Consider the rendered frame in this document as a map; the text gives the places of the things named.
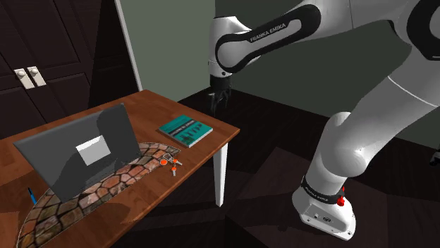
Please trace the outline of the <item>dark robot stand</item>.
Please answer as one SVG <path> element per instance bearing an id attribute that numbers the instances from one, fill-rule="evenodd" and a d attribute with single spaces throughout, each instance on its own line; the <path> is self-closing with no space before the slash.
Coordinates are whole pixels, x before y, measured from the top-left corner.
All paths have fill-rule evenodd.
<path id="1" fill-rule="evenodd" d="M 226 214 L 225 248 L 440 248 L 440 166 L 424 154 L 381 151 L 360 177 L 345 183 L 356 227 L 343 241 L 300 214 L 292 199 L 309 161 L 275 149 Z"/>

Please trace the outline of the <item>dark double door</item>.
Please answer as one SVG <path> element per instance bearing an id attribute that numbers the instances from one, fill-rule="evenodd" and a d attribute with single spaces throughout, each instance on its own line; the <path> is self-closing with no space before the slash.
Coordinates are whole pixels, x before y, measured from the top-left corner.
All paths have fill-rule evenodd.
<path id="1" fill-rule="evenodd" d="M 139 90 L 121 0 L 0 0 L 0 139 Z"/>

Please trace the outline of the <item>teal book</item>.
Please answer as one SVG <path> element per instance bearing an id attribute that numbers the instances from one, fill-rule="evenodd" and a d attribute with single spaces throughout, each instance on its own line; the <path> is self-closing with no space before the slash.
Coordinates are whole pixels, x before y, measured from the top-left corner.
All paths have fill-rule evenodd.
<path id="1" fill-rule="evenodd" d="M 213 128 L 208 125 L 185 115 L 181 115 L 159 128 L 160 132 L 187 148 L 198 143 L 212 130 Z"/>

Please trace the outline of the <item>grey laptop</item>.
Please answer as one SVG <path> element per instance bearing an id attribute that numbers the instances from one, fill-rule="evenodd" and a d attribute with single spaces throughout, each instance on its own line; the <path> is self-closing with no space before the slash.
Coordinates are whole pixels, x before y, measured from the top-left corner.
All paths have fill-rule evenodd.
<path id="1" fill-rule="evenodd" d="M 13 144 L 62 202 L 141 156 L 123 104 Z"/>

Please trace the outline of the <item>stone pattern mat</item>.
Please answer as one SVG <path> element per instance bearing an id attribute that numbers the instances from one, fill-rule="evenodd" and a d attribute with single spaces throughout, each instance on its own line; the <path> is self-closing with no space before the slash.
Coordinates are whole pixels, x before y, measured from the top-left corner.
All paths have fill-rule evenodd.
<path id="1" fill-rule="evenodd" d="M 160 167 L 180 149 L 156 142 L 139 144 L 140 157 L 63 203 L 48 189 L 33 206 L 19 232 L 16 248 L 40 248 L 99 206 Z"/>

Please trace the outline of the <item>keys with orange tags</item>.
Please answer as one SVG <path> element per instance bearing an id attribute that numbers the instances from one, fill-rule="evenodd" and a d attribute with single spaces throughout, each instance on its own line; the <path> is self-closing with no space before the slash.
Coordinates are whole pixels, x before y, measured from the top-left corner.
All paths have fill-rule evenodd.
<path id="1" fill-rule="evenodd" d="M 170 153 L 165 153 L 159 160 L 162 166 L 167 164 L 171 165 L 172 176 L 176 176 L 177 166 L 182 166 L 183 164 L 178 160 L 172 157 Z"/>

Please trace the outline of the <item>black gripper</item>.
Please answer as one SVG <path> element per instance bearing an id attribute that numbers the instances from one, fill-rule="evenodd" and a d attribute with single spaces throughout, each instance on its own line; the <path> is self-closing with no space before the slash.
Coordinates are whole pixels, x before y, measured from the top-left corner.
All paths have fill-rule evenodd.
<path id="1" fill-rule="evenodd" d="M 231 77 L 216 77 L 211 75 L 209 83 L 212 91 L 212 93 L 210 94 L 210 111 L 212 115 L 215 116 L 218 100 L 223 101 L 224 106 L 227 107 L 228 100 L 231 96 Z"/>

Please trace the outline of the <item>wooden table with white legs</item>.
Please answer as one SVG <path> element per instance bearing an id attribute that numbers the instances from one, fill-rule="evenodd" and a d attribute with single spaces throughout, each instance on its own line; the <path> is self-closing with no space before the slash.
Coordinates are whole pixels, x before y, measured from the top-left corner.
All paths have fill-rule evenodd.
<path id="1" fill-rule="evenodd" d="M 180 147 L 158 132 L 158 128 L 182 114 L 205 123 L 213 130 L 193 147 L 180 147 L 177 159 L 182 166 L 176 176 L 172 176 L 166 168 L 155 170 L 73 224 L 43 248 L 110 248 L 208 159 L 214 160 L 216 205 L 223 204 L 228 142 L 239 133 L 239 129 L 154 92 L 142 90 L 0 140 L 0 248 L 16 248 L 20 228 L 33 207 L 28 192 L 32 190 L 41 197 L 48 188 L 13 143 L 118 103 L 124 103 L 140 142 Z"/>

